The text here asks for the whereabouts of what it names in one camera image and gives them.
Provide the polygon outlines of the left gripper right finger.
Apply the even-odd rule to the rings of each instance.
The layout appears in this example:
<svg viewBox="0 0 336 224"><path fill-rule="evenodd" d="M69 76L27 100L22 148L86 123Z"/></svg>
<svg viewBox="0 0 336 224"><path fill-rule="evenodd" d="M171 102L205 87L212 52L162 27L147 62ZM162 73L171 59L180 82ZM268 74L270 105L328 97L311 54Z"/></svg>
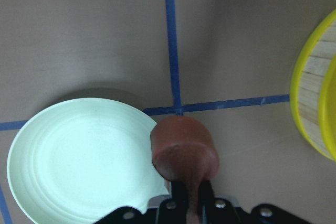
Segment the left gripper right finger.
<svg viewBox="0 0 336 224"><path fill-rule="evenodd" d="M215 203L214 191L209 180L201 182L198 189L198 214L200 223L211 223Z"/></svg>

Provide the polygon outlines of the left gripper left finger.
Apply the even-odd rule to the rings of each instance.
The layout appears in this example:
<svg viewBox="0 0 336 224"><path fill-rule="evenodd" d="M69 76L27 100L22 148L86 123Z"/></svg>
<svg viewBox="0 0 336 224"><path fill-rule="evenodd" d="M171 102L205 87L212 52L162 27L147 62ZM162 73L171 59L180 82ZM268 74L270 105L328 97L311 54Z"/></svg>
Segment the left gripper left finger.
<svg viewBox="0 0 336 224"><path fill-rule="evenodd" d="M173 206L170 212L174 223L186 223L188 195L186 187L182 182L171 182L171 201L173 202Z"/></svg>

